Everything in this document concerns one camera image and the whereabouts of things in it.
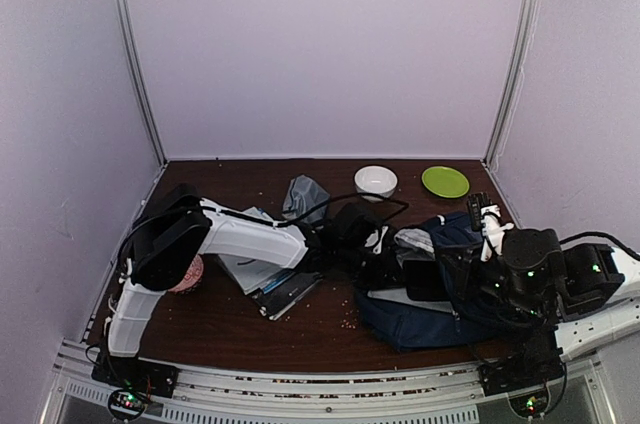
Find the blue illustrated book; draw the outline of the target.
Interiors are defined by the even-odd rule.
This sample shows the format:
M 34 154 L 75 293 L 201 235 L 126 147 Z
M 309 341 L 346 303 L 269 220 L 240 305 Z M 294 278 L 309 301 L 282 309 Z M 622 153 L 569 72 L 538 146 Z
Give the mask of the blue illustrated book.
M 266 295 L 272 292 L 274 289 L 279 287 L 280 285 L 287 282 L 289 279 L 295 277 L 297 272 L 293 270 L 283 270 L 277 273 L 269 282 L 267 282 L 264 286 L 260 288 L 260 291 Z

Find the aluminium frame post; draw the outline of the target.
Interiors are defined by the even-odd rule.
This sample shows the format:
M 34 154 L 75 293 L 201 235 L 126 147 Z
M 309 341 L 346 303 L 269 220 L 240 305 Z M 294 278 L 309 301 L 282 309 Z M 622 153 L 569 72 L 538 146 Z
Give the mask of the aluminium frame post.
M 484 163 L 489 170 L 498 169 L 499 157 L 503 152 L 515 112 L 523 65 L 532 38 L 539 0 L 521 0 L 511 57 L 507 68 L 498 112 L 485 153 Z
M 128 0 L 115 0 L 115 5 L 126 54 L 126 64 L 133 86 L 137 107 L 140 111 L 143 126 L 151 144 L 155 159 L 159 166 L 165 166 L 168 160 L 164 147 L 161 143 L 159 130 L 149 101 L 141 61 L 136 46 Z

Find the grey zip pouch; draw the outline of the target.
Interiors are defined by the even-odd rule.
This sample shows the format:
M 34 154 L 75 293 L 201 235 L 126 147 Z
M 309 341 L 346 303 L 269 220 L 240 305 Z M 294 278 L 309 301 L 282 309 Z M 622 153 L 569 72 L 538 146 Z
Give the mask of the grey zip pouch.
M 307 175 L 299 175 L 290 181 L 282 216 L 291 220 L 306 214 L 303 223 L 319 223 L 326 216 L 329 199 L 330 194 L 319 183 Z

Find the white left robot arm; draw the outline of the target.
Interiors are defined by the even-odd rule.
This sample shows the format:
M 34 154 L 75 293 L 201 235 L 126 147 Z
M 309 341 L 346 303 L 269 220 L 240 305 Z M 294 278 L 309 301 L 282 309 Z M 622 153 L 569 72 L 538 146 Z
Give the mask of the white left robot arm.
M 144 377 L 136 359 L 142 337 L 159 300 L 178 286 L 196 258 L 228 258 L 239 267 L 266 264 L 284 275 L 296 295 L 305 294 L 332 264 L 357 266 L 380 259 L 391 230 L 355 203 L 351 194 L 334 218 L 313 220 L 324 208 L 312 206 L 288 220 L 261 217 L 202 197 L 189 185 L 179 185 L 142 215 L 117 254 L 120 291 L 105 322 L 101 354 L 106 373 L 123 388 Z

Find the black notebook under books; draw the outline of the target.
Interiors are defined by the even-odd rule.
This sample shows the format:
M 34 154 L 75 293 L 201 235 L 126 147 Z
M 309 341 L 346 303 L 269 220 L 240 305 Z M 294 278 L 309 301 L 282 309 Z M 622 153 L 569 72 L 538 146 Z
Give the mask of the black notebook under books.
M 276 321 L 323 278 L 324 276 L 318 272 L 296 273 L 268 292 L 258 289 L 250 297 L 263 317 Z

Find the navy blue student backpack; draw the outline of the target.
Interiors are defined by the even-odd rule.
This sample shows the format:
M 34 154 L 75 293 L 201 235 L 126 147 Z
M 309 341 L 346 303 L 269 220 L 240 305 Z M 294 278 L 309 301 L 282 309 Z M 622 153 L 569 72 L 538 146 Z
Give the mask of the navy blue student backpack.
M 472 229 L 469 215 L 461 211 L 403 228 L 393 235 L 400 276 L 404 279 L 405 260 L 439 264 L 441 248 L 481 245 L 481 239 L 481 233 Z M 484 300 L 455 303 L 450 297 L 444 302 L 413 301 L 408 298 L 405 280 L 394 288 L 358 289 L 354 301 L 362 324 L 398 351 L 471 345 L 523 332 L 511 324 L 514 316 L 502 304 Z

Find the right aluminium frame post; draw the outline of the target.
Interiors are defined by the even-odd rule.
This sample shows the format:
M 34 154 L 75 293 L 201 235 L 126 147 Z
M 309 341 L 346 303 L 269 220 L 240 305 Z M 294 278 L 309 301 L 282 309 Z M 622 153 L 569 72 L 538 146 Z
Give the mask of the right aluminium frame post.
M 511 57 L 507 68 L 498 112 L 485 153 L 484 163 L 489 170 L 498 169 L 499 157 L 503 152 L 515 112 L 523 65 L 532 38 L 539 0 L 521 0 Z

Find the red patterned bowl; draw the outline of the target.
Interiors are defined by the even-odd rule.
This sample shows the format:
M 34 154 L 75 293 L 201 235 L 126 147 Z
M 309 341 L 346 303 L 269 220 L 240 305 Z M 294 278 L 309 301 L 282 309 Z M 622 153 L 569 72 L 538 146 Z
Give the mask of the red patterned bowl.
M 183 295 L 193 292 L 202 282 L 204 261 L 201 255 L 196 255 L 187 269 L 183 279 L 169 293 Z

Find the left aluminium frame post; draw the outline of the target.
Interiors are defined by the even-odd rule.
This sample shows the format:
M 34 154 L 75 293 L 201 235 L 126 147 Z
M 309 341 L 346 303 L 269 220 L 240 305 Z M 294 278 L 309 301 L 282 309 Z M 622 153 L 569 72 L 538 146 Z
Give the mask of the left aluminium frame post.
M 141 61 L 136 46 L 128 0 L 115 0 L 115 5 L 126 54 L 126 64 L 133 86 L 137 107 L 140 111 L 143 126 L 151 144 L 155 159 L 159 166 L 165 166 L 168 160 L 164 147 L 161 143 L 159 130 L 149 101 Z

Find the front metal rail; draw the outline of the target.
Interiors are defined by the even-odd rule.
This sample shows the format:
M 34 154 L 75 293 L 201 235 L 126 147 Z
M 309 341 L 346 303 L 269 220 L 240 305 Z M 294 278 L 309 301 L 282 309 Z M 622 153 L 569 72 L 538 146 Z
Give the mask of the front metal rail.
M 36 423 L 119 423 L 107 410 L 115 389 L 91 378 L 84 344 L 63 340 Z M 595 357 L 573 361 L 551 381 L 551 407 L 529 420 L 514 409 L 525 394 L 483 392 L 478 365 L 364 373 L 266 373 L 173 364 L 171 397 L 152 397 L 132 423 L 620 423 Z M 545 385 L 539 389 L 545 391 Z

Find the green plate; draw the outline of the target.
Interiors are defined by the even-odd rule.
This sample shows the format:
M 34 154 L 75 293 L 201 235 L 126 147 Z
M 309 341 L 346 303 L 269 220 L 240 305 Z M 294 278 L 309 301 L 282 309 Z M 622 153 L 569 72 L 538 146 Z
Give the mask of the green plate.
M 470 191 L 470 182 L 457 169 L 447 166 L 432 166 L 421 174 L 423 186 L 432 194 L 446 198 L 464 197 Z

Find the black leather case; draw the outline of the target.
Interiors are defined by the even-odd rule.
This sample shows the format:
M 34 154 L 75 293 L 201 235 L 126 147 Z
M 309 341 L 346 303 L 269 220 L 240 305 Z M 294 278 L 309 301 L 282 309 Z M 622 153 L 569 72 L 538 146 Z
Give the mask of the black leather case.
M 403 262 L 405 287 L 408 298 L 422 302 L 444 302 L 449 300 L 440 273 L 434 260 L 409 259 Z

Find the white ceramic bowl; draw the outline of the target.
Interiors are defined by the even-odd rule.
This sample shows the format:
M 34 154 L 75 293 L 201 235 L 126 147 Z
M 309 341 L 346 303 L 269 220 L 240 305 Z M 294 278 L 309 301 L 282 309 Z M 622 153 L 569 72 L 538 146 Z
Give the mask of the white ceramic bowl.
M 391 197 L 398 185 L 396 174 L 390 169 L 370 165 L 360 168 L 354 175 L 354 184 L 358 194 L 365 200 L 377 203 L 381 196 Z

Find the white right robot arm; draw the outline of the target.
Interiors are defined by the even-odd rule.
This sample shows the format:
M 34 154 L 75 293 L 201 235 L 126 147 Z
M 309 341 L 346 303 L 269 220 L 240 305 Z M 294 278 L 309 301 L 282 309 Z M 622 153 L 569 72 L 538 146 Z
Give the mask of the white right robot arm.
M 603 232 L 561 239 L 505 223 L 484 193 L 467 209 L 479 242 L 436 248 L 450 300 L 517 339 L 512 355 L 479 367 L 485 394 L 559 379 L 569 361 L 638 332 L 638 253 Z

